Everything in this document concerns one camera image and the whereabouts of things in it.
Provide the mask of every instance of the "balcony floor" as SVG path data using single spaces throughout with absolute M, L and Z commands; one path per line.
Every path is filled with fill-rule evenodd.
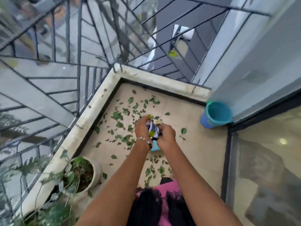
M 128 125 L 133 126 L 133 120 L 139 118 L 139 115 L 133 114 L 133 109 L 129 108 L 128 99 L 130 97 L 134 98 L 134 102 L 130 104 L 133 107 L 136 102 L 139 104 L 137 108 L 141 111 L 143 108 L 144 100 L 151 99 L 155 96 L 156 101 L 160 101 L 159 105 L 155 105 L 149 102 L 145 108 L 146 114 L 152 114 L 155 117 L 159 116 L 160 119 L 166 124 L 170 124 L 176 131 L 176 141 L 181 147 L 182 151 L 185 153 L 191 164 L 196 168 L 196 170 L 203 176 L 203 178 L 212 186 L 212 188 L 220 194 L 221 183 L 222 183 L 222 173 L 224 164 L 224 154 L 225 145 L 227 138 L 227 129 L 225 127 L 220 127 L 216 129 L 205 129 L 201 126 L 199 119 L 204 110 L 203 106 L 199 106 L 178 98 L 167 96 L 165 94 L 157 93 L 151 90 L 145 90 L 141 87 L 137 87 L 128 83 L 123 83 L 109 104 L 105 114 L 105 117 L 101 118 L 103 124 L 100 125 L 99 134 L 95 131 L 88 140 L 86 146 L 81 152 L 81 156 L 89 157 L 99 163 L 102 172 L 107 174 L 107 179 L 101 176 L 101 184 L 96 185 L 92 190 L 93 197 L 102 189 L 104 184 L 110 179 L 110 177 L 115 173 L 119 166 L 126 159 L 126 155 L 129 154 L 130 150 L 127 150 L 128 146 L 126 143 L 122 143 L 120 140 L 112 142 L 115 140 L 115 135 L 122 135 L 123 137 L 130 134 L 127 129 Z M 131 114 L 127 116 L 123 115 L 123 124 L 126 130 L 116 127 L 116 121 L 111 118 L 115 107 L 119 111 L 123 108 L 128 108 Z M 187 133 L 183 135 L 186 140 L 181 137 L 181 129 L 186 128 Z M 96 148 L 96 144 L 101 142 L 100 146 Z M 116 155 L 117 159 L 112 159 L 111 156 Z M 148 159 L 157 157 L 159 162 L 157 164 L 153 163 L 155 171 L 162 165 L 162 160 L 166 161 L 164 153 L 159 151 L 156 153 L 150 152 Z M 141 172 L 139 179 L 139 185 L 144 187 L 145 183 L 145 171 L 150 167 L 152 163 L 150 160 L 146 161 Z M 169 165 L 164 164 L 165 175 L 171 177 L 172 174 L 169 173 Z M 155 179 L 152 179 L 149 183 L 150 186 L 156 186 L 160 184 L 161 176 L 157 173 Z M 86 196 L 75 203 L 74 210 L 76 214 L 80 215 L 92 198 Z

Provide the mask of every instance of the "pink clothing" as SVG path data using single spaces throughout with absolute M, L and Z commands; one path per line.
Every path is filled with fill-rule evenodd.
M 168 182 L 168 183 L 156 186 L 155 189 L 160 191 L 162 198 L 163 198 L 162 213 L 161 213 L 161 218 L 159 220 L 158 226 L 171 226 L 171 223 L 168 220 L 168 205 L 164 198 L 166 197 L 167 191 L 169 191 L 171 193 L 180 192 L 181 191 L 180 187 L 178 186 L 177 181 L 174 180 L 173 182 Z

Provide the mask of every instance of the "hand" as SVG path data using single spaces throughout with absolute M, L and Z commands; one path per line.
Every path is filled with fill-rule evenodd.
M 146 126 L 146 122 L 149 120 L 148 115 L 143 116 L 136 124 L 135 124 L 135 134 L 136 137 L 144 137 L 146 140 L 150 139 L 150 135 L 148 132 L 148 128 Z
M 168 124 L 161 124 L 159 129 L 163 131 L 163 135 L 157 140 L 158 147 L 164 152 L 172 148 L 175 141 L 175 130 Z

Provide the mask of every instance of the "blue bucket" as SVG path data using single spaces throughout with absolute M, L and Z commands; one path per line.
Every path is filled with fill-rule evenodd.
M 228 106 L 221 102 L 208 102 L 200 122 L 205 128 L 214 128 L 232 121 L 232 113 Z

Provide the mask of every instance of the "pearl bracelet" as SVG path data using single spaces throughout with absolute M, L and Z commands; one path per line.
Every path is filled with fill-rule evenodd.
M 144 137 L 139 137 L 139 138 L 137 138 L 137 140 L 146 140 L 146 139 Z M 152 143 L 149 140 L 147 140 L 147 143 L 150 146 L 150 148 L 153 147 Z

